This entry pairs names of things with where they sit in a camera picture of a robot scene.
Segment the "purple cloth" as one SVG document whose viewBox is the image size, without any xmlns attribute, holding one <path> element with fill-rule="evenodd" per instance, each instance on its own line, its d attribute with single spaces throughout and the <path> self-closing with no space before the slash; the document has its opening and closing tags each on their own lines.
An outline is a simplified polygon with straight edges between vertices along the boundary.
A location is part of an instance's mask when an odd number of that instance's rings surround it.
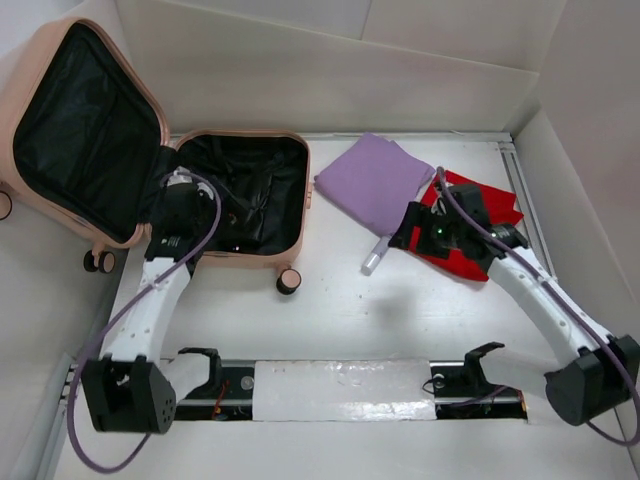
<svg viewBox="0 0 640 480">
<path fill-rule="evenodd" d="M 365 133 L 314 179 L 315 189 L 375 235 L 394 234 L 435 168 L 396 142 Z"/>
</svg>

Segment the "red cloth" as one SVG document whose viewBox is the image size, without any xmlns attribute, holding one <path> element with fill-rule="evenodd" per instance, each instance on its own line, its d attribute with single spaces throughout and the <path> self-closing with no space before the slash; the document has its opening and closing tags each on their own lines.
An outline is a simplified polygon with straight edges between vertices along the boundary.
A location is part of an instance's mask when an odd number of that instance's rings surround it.
<svg viewBox="0 0 640 480">
<path fill-rule="evenodd" d="M 443 186 L 447 187 L 456 203 L 472 220 L 489 233 L 497 235 L 501 242 L 511 248 L 528 244 L 517 230 L 517 225 L 523 220 L 524 214 L 516 209 L 517 197 L 514 193 L 446 170 L 442 176 L 438 175 L 434 178 L 422 199 L 416 202 L 430 206 L 438 215 L 457 212 L 446 197 Z M 491 242 L 486 240 L 486 243 L 489 253 L 481 260 L 467 259 L 459 250 L 451 251 L 448 259 L 423 255 L 419 253 L 419 243 L 416 250 L 407 251 L 428 260 L 452 275 L 466 280 L 486 282 L 490 261 L 502 253 Z"/>
</svg>

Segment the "pink hard-shell suitcase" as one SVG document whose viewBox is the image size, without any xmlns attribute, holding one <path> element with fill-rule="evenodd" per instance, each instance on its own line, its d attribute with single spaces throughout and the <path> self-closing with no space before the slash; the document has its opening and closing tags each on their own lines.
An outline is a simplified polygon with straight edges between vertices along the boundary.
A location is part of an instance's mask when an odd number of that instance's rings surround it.
<svg viewBox="0 0 640 480">
<path fill-rule="evenodd" d="M 213 176 L 256 211 L 253 235 L 220 225 L 203 259 L 272 268 L 277 290 L 301 285 L 293 264 L 310 205 L 310 150 L 287 131 L 204 129 L 173 140 L 161 106 L 96 22 L 41 26 L 1 94 L 1 182 L 86 238 L 88 272 L 109 273 L 115 251 L 151 233 L 163 177 L 183 167 Z"/>
</svg>

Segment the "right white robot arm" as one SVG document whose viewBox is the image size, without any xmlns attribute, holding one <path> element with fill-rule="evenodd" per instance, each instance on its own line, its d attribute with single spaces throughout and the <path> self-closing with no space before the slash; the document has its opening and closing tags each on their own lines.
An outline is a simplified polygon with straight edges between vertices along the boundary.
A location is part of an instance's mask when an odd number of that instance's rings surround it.
<svg viewBox="0 0 640 480">
<path fill-rule="evenodd" d="M 614 336 L 581 309 L 514 225 L 492 222 L 478 186 L 437 191 L 432 206 L 408 204 L 390 247 L 442 260 L 461 254 L 518 304 L 554 354 L 551 361 L 528 358 L 489 342 L 466 353 L 460 384 L 475 395 L 500 387 L 535 393 L 573 426 L 637 403 L 638 343 Z"/>
</svg>

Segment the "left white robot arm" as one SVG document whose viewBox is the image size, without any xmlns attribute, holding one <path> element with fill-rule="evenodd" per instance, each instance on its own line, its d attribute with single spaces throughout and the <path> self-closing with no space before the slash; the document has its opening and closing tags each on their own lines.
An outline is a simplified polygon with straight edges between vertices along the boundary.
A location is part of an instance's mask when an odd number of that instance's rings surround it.
<svg viewBox="0 0 640 480">
<path fill-rule="evenodd" d="M 81 372 L 97 431 L 164 434 L 174 420 L 250 418 L 254 364 L 224 362 L 216 349 L 204 347 L 185 347 L 169 362 L 161 360 L 178 300 L 228 216 L 228 195 L 215 177 L 183 167 L 162 179 L 136 296 L 115 317 L 103 352 Z"/>
</svg>

